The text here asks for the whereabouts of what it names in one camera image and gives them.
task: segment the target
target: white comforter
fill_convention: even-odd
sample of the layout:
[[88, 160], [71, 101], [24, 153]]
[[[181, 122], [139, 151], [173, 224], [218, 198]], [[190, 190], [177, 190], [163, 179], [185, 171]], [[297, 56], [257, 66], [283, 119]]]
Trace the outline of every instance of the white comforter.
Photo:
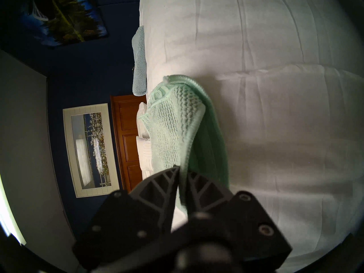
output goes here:
[[230, 189], [257, 196], [292, 272], [364, 211], [364, 49], [335, 0], [140, 0], [148, 94], [189, 75], [214, 102]]

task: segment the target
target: landscape painting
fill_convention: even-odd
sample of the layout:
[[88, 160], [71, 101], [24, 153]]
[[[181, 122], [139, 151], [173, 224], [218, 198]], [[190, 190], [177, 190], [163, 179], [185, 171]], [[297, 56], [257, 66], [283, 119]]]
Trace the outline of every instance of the landscape painting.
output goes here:
[[43, 45], [56, 47], [107, 36], [95, 0], [29, 0], [21, 22]]
[[82, 189], [111, 186], [101, 113], [78, 114], [71, 119]]

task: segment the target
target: framed picture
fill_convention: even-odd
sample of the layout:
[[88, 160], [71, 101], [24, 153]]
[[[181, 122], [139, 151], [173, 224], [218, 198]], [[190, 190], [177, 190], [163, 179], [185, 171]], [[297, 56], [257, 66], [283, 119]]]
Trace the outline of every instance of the framed picture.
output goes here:
[[57, 47], [107, 36], [96, 0], [28, 0], [22, 24], [43, 45]]
[[63, 122], [76, 197], [119, 190], [107, 104], [66, 108]]

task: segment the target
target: pillow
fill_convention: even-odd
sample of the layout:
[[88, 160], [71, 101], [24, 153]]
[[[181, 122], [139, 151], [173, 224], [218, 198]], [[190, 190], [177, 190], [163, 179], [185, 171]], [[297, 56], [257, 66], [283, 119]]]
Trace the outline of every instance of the pillow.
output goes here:
[[153, 175], [152, 166], [152, 148], [150, 144], [150, 139], [144, 139], [141, 137], [136, 137], [136, 148], [138, 149], [139, 164], [142, 170], [143, 180], [150, 175]]
[[140, 26], [131, 39], [134, 52], [133, 94], [143, 96], [147, 92], [147, 62], [145, 60], [144, 27]]
[[141, 138], [149, 139], [149, 134], [147, 129], [144, 126], [144, 123], [141, 119], [139, 119], [139, 116], [142, 116], [147, 111], [147, 105], [145, 103], [139, 104], [139, 110], [136, 113], [136, 126], [138, 128], [138, 136]]

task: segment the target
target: knit blanket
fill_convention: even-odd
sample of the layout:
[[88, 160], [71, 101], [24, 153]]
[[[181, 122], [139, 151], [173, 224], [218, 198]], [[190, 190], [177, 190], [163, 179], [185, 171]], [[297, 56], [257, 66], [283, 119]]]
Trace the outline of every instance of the knit blanket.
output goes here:
[[140, 119], [150, 135], [154, 172], [180, 166], [182, 205], [189, 169], [228, 186], [225, 144], [215, 110], [195, 80], [184, 75], [164, 77]]
[[131, 39], [134, 52], [133, 94], [143, 96], [147, 92], [147, 62], [145, 60], [144, 26], [140, 26]]

